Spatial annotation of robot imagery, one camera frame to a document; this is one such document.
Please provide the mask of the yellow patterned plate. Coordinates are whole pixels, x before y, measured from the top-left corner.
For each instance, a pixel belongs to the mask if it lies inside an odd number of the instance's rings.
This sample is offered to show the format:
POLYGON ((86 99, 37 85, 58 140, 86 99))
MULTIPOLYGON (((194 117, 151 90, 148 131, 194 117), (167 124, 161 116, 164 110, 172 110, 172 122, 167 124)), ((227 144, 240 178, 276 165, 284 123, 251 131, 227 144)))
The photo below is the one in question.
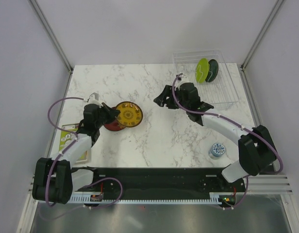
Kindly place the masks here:
POLYGON ((116 118, 117 122, 126 128, 136 127, 143 120, 143 112, 136 103, 130 101, 121 102, 116 106, 116 110, 120 111, 116 118))

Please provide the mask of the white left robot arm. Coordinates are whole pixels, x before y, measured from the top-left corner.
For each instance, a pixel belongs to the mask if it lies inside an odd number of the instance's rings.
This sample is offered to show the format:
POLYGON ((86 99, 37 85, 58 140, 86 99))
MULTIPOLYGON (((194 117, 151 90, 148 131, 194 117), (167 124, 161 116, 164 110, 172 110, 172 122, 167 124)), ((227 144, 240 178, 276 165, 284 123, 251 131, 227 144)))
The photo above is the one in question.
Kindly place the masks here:
POLYGON ((72 132, 74 138, 53 158, 40 158, 36 162, 32 197, 44 201, 49 207, 66 204, 74 191, 88 188, 99 189, 101 180, 91 170, 72 172, 77 160, 90 150, 100 136, 100 128, 117 120, 120 111, 100 103, 96 94, 85 100, 83 118, 78 129, 72 132))

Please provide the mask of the dark teal plate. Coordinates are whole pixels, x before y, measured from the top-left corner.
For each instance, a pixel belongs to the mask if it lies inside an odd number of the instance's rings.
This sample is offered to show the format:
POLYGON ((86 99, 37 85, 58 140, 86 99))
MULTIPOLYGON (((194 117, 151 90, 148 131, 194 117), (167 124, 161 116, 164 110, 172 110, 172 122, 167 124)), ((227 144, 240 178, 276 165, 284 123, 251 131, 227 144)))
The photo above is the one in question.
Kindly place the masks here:
POLYGON ((209 71, 208 71, 208 75, 207 75, 205 81, 207 83, 211 83, 217 77, 217 74, 219 71, 219 65, 218 65, 217 60, 215 60, 215 59, 211 59, 208 63, 209 63, 209 71))

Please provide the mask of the lime green plate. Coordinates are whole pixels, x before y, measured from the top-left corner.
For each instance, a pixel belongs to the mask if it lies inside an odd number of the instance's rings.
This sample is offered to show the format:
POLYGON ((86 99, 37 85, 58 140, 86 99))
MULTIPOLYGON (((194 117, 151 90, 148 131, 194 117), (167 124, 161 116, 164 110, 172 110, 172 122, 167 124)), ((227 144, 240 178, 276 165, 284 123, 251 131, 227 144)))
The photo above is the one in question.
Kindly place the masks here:
POLYGON ((200 59, 196 66, 195 79, 197 83, 203 83, 209 73, 209 62, 206 58, 200 59))

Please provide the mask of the red floral plate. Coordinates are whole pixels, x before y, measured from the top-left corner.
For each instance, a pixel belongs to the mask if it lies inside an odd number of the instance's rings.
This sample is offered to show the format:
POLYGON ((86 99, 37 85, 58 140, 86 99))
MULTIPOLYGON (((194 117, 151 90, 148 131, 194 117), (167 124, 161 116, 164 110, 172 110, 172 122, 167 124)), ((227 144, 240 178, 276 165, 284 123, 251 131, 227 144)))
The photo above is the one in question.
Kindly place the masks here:
POLYGON ((119 123, 119 121, 117 120, 120 117, 120 115, 117 116, 116 120, 114 120, 113 122, 109 123, 109 124, 104 124, 104 127, 112 132, 118 132, 121 131, 123 129, 125 129, 126 127, 123 126, 122 124, 119 123))

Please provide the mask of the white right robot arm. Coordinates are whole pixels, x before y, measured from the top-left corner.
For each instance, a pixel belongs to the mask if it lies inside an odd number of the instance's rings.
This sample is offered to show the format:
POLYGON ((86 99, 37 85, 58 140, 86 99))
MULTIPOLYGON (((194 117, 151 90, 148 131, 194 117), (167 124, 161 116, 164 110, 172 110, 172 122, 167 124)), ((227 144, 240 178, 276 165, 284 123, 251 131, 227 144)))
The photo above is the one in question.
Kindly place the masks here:
POLYGON ((238 146, 238 160, 225 167, 222 176, 216 179, 222 191, 228 191, 240 178, 258 175, 277 159, 266 127, 248 129, 221 115, 214 106, 201 101, 193 83, 183 83, 180 87, 166 85, 154 102, 160 107, 184 110, 191 121, 220 133, 238 146))

